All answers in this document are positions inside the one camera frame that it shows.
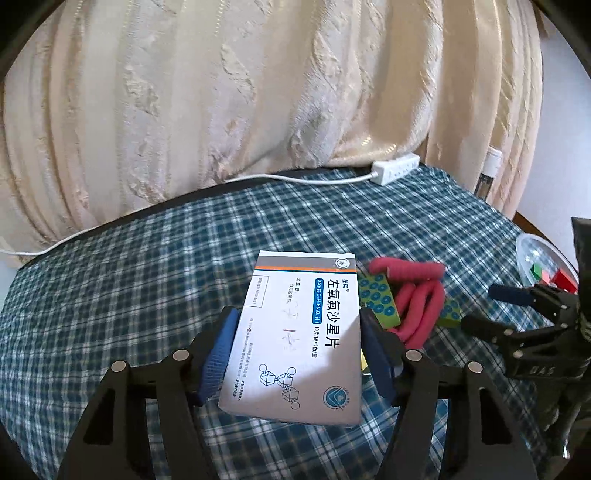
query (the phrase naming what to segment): white box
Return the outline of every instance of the white box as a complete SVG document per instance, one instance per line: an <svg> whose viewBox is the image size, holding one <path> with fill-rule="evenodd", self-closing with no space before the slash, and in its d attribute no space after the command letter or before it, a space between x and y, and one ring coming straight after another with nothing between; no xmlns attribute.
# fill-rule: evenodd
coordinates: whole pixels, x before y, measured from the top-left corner
<svg viewBox="0 0 591 480"><path fill-rule="evenodd" d="M353 254L261 251L219 407L297 423L361 420Z"/></svg>

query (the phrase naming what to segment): bottle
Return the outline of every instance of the bottle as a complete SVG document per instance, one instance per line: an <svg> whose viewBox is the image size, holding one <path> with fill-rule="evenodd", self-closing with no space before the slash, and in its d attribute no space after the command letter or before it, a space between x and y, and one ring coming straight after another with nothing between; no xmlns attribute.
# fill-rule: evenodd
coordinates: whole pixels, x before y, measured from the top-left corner
<svg viewBox="0 0 591 480"><path fill-rule="evenodd" d="M474 195L486 201L488 193L491 190L492 182L494 181L499 168L503 162L503 154L494 147L489 145L486 152L484 165L482 166L482 173L476 184Z"/></svg>

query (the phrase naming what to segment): power outlet socket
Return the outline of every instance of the power outlet socket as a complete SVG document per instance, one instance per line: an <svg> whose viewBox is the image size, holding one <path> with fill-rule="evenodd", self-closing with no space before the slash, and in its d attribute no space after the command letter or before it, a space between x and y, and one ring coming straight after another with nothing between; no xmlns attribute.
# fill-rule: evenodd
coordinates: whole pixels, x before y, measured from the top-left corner
<svg viewBox="0 0 591 480"><path fill-rule="evenodd" d="M375 161L371 166L371 171L376 172L377 176L371 179L378 185L387 185L394 180L401 179L418 167L421 158L414 153L408 153L400 158L385 161Z"/></svg>

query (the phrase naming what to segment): orange stripe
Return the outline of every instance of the orange stripe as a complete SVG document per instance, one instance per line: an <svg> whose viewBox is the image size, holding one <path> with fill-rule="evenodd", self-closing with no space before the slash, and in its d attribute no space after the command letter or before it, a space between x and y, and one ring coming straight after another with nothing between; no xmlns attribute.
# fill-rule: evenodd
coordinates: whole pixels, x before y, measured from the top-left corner
<svg viewBox="0 0 591 480"><path fill-rule="evenodd" d="M298 272L347 272L347 273L355 273L357 270L355 268L313 268L313 267L267 267L264 265L257 265L255 270L295 270Z"/></svg>

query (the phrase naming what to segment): green block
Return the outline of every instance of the green block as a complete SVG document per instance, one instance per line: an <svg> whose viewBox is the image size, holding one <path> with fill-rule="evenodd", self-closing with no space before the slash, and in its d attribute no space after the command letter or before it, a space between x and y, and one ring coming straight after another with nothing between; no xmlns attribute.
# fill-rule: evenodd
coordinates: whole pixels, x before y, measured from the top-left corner
<svg viewBox="0 0 591 480"><path fill-rule="evenodd" d="M400 315L394 304L394 297L386 275L358 274L357 285L359 287L359 301L371 308L378 322L384 329L400 325Z"/></svg>
<svg viewBox="0 0 591 480"><path fill-rule="evenodd" d="M441 315L435 325L445 328L457 328L460 326L461 320L462 311L457 301L451 297L446 297L443 310L441 310Z"/></svg>
<svg viewBox="0 0 591 480"><path fill-rule="evenodd" d="M534 274L536 280L540 280L542 278L542 267L537 263L534 263L531 266L531 272Z"/></svg>

